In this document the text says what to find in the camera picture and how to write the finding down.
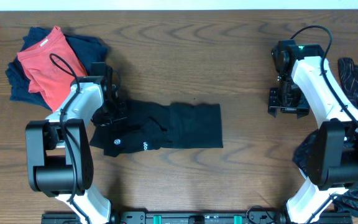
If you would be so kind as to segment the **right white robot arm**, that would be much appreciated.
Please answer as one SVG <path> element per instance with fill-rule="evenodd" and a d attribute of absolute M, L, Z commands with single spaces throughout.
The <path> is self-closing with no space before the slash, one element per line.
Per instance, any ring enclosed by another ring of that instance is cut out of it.
<path fill-rule="evenodd" d="M 280 85 L 270 89 L 268 113 L 313 113 L 318 125 L 306 153 L 306 180 L 277 223 L 339 222 L 342 217 L 323 212 L 358 187 L 358 109 L 334 79 L 320 45 L 280 40 L 271 54 Z"/>

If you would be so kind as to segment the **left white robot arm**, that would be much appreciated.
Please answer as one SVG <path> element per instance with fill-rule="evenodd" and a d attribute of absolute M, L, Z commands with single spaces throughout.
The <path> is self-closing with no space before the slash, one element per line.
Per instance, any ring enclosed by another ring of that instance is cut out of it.
<path fill-rule="evenodd" d="M 89 123 L 116 124 L 126 119 L 126 104 L 112 84 L 115 71 L 104 62 L 74 79 L 61 106 L 25 129 L 29 185 L 72 209 L 46 213 L 42 223 L 120 223 L 109 199 L 93 184 L 94 166 L 86 134 Z"/>

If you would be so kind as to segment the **plain black t-shirt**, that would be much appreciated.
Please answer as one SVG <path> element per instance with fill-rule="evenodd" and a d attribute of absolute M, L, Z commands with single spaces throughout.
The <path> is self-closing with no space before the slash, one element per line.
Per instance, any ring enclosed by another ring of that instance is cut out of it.
<path fill-rule="evenodd" d="M 142 151 L 222 148 L 219 104 L 158 103 L 127 100 L 127 118 L 96 126 L 90 146 L 116 157 Z"/>

